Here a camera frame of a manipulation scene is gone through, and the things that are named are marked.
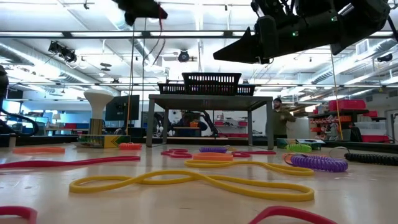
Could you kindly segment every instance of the black basket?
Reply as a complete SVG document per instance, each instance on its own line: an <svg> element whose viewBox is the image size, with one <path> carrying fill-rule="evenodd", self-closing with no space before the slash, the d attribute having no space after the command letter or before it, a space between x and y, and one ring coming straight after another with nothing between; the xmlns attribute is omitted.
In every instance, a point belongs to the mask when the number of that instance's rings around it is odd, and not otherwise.
<svg viewBox="0 0 398 224"><path fill-rule="evenodd" d="M158 83L160 94L187 94L184 84Z"/></svg>
<svg viewBox="0 0 398 224"><path fill-rule="evenodd" d="M182 73L185 90L190 95L234 96L241 73Z"/></svg>
<svg viewBox="0 0 398 224"><path fill-rule="evenodd" d="M237 96L252 96L254 94L254 89L256 89L256 85L248 85L242 84L238 85Z"/></svg>

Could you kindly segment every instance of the table leg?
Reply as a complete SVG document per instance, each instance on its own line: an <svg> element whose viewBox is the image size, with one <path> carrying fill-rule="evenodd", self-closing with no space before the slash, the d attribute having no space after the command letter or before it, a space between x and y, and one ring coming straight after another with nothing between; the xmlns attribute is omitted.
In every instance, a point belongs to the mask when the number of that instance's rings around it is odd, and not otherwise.
<svg viewBox="0 0 398 224"><path fill-rule="evenodd" d="M251 111L248 111L248 136L249 136L249 146L253 146L253 121L252 121Z"/></svg>
<svg viewBox="0 0 398 224"><path fill-rule="evenodd" d="M163 144L167 143L167 134L169 133L167 131L167 128L169 128L169 109L166 108L164 109L164 120L163 120Z"/></svg>
<svg viewBox="0 0 398 224"><path fill-rule="evenodd" d="M149 100L148 127L147 127L147 147L152 147L152 134L154 131L155 100Z"/></svg>
<svg viewBox="0 0 398 224"><path fill-rule="evenodd" d="M274 126L272 120L272 100L267 101L267 122L266 122L266 133L268 141L268 149L274 149Z"/></svg>

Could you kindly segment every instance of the black coiled cable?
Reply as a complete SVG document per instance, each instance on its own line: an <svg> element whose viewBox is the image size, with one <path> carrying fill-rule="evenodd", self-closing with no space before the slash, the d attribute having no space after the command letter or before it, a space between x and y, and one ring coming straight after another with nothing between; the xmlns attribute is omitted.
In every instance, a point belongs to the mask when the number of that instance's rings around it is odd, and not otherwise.
<svg viewBox="0 0 398 224"><path fill-rule="evenodd" d="M362 162L367 164L380 164L387 166L398 166L397 156L385 156L377 154L358 154L358 153L346 153L344 155L346 160L353 162Z"/></svg>

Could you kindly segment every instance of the yellow box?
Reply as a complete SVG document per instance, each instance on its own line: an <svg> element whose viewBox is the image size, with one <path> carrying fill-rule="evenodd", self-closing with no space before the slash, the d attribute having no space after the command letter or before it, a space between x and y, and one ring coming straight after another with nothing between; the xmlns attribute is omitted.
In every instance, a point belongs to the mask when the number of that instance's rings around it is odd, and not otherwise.
<svg viewBox="0 0 398 224"><path fill-rule="evenodd" d="M77 146L112 148L119 147L121 143L129 143L130 141L130 136L81 134L79 135Z"/></svg>

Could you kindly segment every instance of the monitor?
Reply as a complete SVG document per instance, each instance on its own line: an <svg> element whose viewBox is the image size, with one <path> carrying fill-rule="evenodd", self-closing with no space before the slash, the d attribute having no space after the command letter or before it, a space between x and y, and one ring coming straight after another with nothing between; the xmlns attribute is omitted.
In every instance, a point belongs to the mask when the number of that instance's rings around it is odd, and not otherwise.
<svg viewBox="0 0 398 224"><path fill-rule="evenodd" d="M106 105L106 121L127 121L129 96L116 96ZM138 120L139 95L130 96L130 121Z"/></svg>

